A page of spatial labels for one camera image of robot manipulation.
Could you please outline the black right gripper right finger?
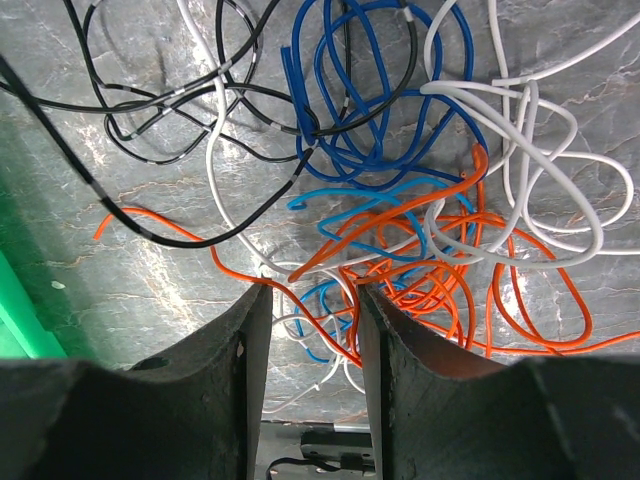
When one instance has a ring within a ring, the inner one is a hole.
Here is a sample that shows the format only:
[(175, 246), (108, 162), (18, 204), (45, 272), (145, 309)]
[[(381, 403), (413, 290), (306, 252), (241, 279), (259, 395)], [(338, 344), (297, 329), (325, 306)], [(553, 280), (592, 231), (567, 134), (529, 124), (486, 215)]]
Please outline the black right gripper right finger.
[(503, 365), (419, 325), (374, 287), (360, 287), (358, 296), (380, 478), (638, 477), (637, 357)]

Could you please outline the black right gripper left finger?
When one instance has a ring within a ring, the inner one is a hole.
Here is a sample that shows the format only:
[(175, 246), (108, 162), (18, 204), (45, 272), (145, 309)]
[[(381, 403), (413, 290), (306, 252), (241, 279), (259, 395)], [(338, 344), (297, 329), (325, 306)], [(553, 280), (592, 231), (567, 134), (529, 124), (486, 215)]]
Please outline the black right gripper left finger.
[(128, 370), (83, 359), (1, 364), (5, 479), (250, 479), (273, 294), (226, 312)]

